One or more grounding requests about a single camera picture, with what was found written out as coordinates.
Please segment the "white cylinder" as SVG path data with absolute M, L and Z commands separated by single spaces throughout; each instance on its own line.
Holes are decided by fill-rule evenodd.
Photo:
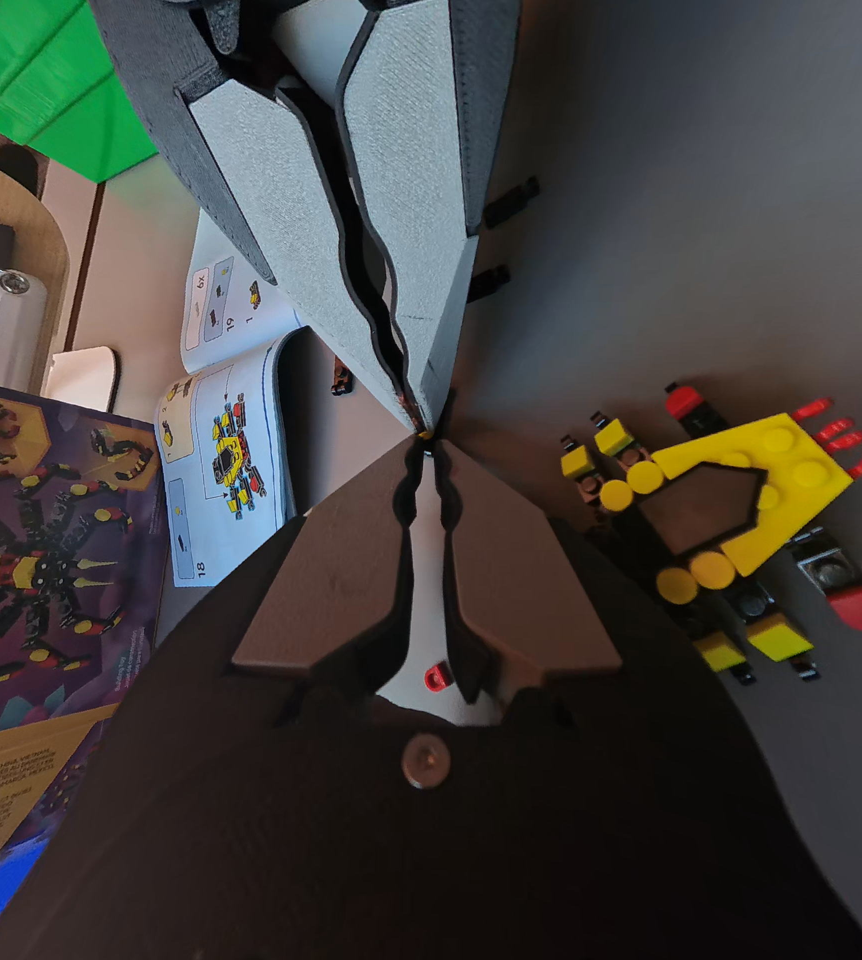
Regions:
M 37 278 L 17 270 L 0 273 L 0 387 L 29 389 L 46 303 Z

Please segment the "purple toy set box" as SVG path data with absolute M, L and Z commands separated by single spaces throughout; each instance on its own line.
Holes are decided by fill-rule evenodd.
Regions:
M 165 512 L 148 424 L 0 388 L 0 850 L 53 828 L 149 659 Z

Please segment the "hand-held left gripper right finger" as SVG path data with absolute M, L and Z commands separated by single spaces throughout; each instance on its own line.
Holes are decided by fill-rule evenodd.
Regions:
M 448 440 L 436 443 L 447 659 L 465 702 L 610 676 L 622 658 L 549 519 Z

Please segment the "pale rounded wooden board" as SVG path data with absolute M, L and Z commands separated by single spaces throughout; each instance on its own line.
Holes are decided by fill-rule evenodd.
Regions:
M 41 396 L 109 413 L 113 410 L 120 372 L 118 354 L 106 345 L 55 352 L 50 357 Z

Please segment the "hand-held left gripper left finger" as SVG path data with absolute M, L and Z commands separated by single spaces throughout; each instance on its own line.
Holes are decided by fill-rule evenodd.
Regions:
M 373 694 L 409 652 L 424 447 L 406 439 L 310 510 L 232 657 L 242 671 Z

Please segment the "green plastic bin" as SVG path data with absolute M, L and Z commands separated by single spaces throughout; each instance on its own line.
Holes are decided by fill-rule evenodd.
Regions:
M 94 184 L 157 154 L 85 1 L 0 1 L 0 135 Z

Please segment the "open instruction booklet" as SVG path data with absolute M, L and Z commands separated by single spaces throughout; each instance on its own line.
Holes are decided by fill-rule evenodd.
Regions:
M 185 372 L 158 403 L 173 585 L 213 587 L 296 515 L 279 360 L 293 306 L 204 210 L 185 286 Z

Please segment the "yellow black toy brick model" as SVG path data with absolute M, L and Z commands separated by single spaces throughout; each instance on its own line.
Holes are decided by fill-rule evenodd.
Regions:
M 825 526 L 823 511 L 862 479 L 853 418 L 808 422 L 822 397 L 790 413 L 732 426 L 697 389 L 677 382 L 665 407 L 687 440 L 649 451 L 624 423 L 591 416 L 593 440 L 560 439 L 560 470 L 590 511 L 586 536 L 637 582 L 716 674 L 757 682 L 746 648 L 821 678 L 815 644 L 759 578 L 788 553 L 845 626 L 862 634 L 862 567 Z

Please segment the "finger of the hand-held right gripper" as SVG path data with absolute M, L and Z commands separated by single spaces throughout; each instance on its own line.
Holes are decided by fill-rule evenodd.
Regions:
M 402 425 L 420 431 L 332 117 L 300 86 L 219 86 L 190 105 L 281 292 Z
M 390 269 L 405 396 L 429 433 L 451 387 L 478 247 L 465 218 L 448 2 L 366 10 L 336 107 L 363 219 Z

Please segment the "plywood tray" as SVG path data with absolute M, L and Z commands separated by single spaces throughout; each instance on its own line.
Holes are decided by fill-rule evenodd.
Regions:
M 12 265 L 42 282 L 46 301 L 41 330 L 29 354 L 29 386 L 37 393 L 44 383 L 60 315 L 66 299 L 70 259 L 63 234 L 41 200 L 0 171 L 0 225 L 14 230 Z

